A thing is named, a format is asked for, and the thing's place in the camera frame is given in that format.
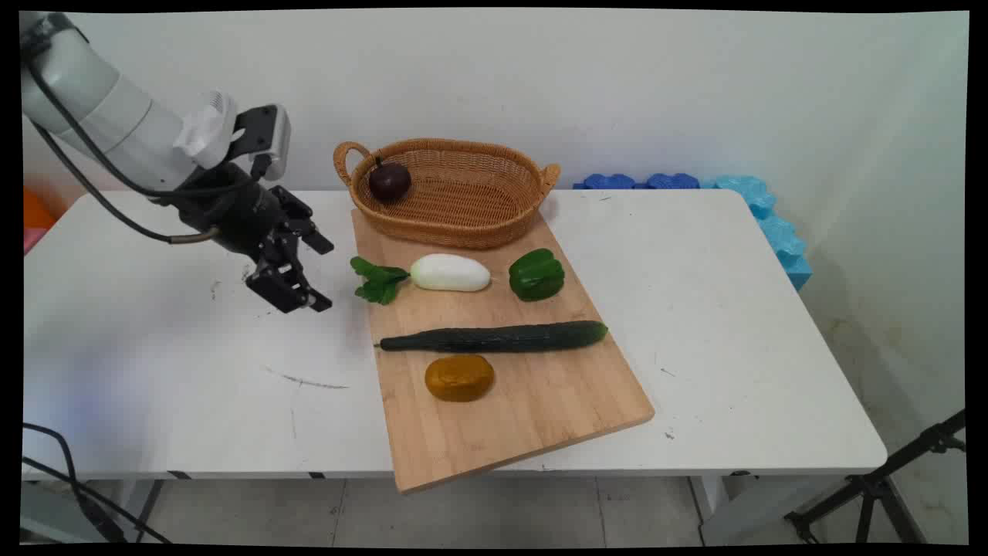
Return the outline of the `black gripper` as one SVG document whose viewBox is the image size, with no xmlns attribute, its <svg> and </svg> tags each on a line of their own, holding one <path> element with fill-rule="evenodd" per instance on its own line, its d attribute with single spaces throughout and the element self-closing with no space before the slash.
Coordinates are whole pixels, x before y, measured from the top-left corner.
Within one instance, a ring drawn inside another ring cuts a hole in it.
<svg viewBox="0 0 988 556">
<path fill-rule="evenodd" d="M 314 312 L 332 307 L 332 300 L 306 278 L 299 259 L 299 238 L 321 256 L 330 253 L 334 244 L 319 231 L 312 209 L 299 197 L 281 185 L 262 186 L 235 163 L 195 170 L 178 190 L 188 193 L 230 186 L 235 190 L 222 195 L 170 197 L 164 205 L 173 205 L 180 221 L 199 232 L 215 226 L 218 235 L 213 242 L 253 260 L 256 268 L 245 276 L 245 285 L 269 305 L 284 314 L 301 307 Z M 294 236 L 270 236 L 282 226 Z"/>
</svg>

